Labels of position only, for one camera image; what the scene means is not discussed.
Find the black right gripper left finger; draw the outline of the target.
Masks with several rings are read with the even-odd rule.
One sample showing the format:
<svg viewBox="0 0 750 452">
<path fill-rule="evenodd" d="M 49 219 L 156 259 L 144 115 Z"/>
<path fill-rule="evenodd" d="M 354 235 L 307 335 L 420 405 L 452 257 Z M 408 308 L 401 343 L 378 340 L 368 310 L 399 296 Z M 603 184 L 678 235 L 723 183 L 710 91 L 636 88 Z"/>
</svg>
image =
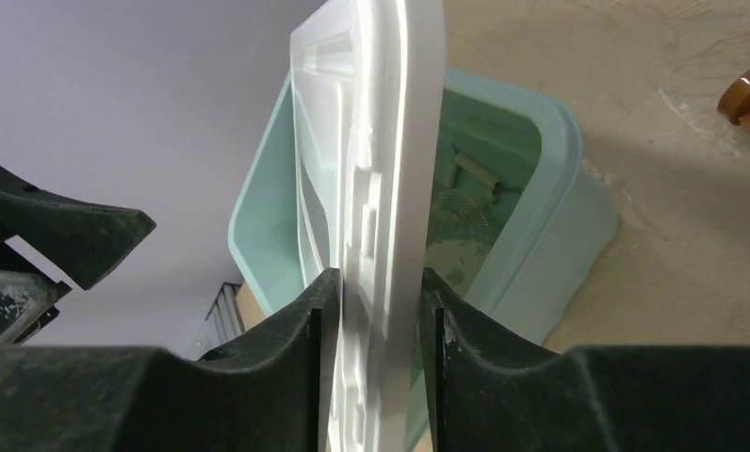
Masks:
<svg viewBox="0 0 750 452">
<path fill-rule="evenodd" d="M 341 277 L 197 361 L 150 347 L 0 347 L 0 451 L 322 451 Z"/>
</svg>

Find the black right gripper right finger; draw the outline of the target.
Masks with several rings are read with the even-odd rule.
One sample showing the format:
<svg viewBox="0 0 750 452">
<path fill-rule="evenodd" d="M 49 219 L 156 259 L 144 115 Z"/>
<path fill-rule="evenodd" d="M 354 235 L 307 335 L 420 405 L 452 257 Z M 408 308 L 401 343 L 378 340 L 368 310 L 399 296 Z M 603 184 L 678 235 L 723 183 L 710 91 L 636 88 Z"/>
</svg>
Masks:
<svg viewBox="0 0 750 452">
<path fill-rule="evenodd" d="M 438 451 L 750 451 L 750 347 L 537 346 L 422 275 Z"/>
</svg>

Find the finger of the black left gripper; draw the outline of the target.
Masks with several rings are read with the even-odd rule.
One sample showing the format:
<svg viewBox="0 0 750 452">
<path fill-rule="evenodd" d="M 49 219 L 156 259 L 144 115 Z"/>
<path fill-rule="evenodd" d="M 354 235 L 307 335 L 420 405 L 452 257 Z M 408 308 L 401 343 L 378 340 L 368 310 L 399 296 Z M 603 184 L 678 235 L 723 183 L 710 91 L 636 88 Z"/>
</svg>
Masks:
<svg viewBox="0 0 750 452">
<path fill-rule="evenodd" d="M 71 290 L 43 274 L 0 270 L 0 345 L 21 344 L 52 322 Z"/>
<path fill-rule="evenodd" d="M 0 269 L 37 269 L 6 244 L 21 237 L 80 288 L 103 280 L 155 229 L 144 212 L 81 202 L 34 186 L 0 165 Z"/>
</svg>

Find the clay pipe triangle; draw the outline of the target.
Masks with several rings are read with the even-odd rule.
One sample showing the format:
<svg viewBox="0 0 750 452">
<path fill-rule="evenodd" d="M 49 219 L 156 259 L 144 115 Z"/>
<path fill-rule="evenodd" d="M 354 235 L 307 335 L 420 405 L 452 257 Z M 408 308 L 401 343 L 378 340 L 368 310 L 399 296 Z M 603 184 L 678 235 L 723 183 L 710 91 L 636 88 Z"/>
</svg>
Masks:
<svg viewBox="0 0 750 452">
<path fill-rule="evenodd" d="M 455 144 L 450 144 L 454 153 L 453 162 L 448 166 L 442 178 L 442 186 L 452 189 L 455 187 L 459 172 L 463 170 L 470 176 L 477 179 L 486 189 L 481 195 L 480 203 L 491 205 L 497 202 L 498 197 L 503 193 L 513 193 L 521 195 L 524 191 L 522 186 L 506 186 L 502 180 L 490 170 L 480 165 L 466 153 L 463 153 Z"/>
</svg>

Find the white plastic tray lid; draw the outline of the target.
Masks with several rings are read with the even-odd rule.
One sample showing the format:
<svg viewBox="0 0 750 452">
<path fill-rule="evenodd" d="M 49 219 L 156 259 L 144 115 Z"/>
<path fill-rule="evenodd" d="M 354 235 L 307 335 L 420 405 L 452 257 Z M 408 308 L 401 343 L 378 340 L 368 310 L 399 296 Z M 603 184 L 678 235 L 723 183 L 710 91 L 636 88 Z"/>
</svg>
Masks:
<svg viewBox="0 0 750 452">
<path fill-rule="evenodd" d="M 334 451 L 405 447 L 445 77 L 439 1 L 328 1 L 290 37 L 302 273 L 341 279 Z"/>
</svg>

